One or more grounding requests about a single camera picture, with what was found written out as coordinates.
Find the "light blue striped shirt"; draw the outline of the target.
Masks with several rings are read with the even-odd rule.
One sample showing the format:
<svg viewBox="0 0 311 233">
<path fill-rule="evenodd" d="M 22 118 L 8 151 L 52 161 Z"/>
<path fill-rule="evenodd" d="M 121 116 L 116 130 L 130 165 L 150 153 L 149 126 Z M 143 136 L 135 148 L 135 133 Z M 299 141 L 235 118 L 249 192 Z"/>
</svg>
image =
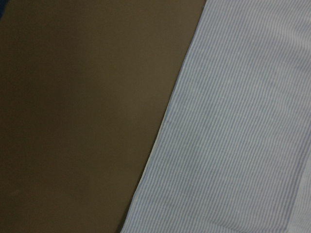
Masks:
<svg viewBox="0 0 311 233">
<path fill-rule="evenodd" d="M 311 3 L 208 0 L 124 233 L 311 230 Z"/>
</svg>

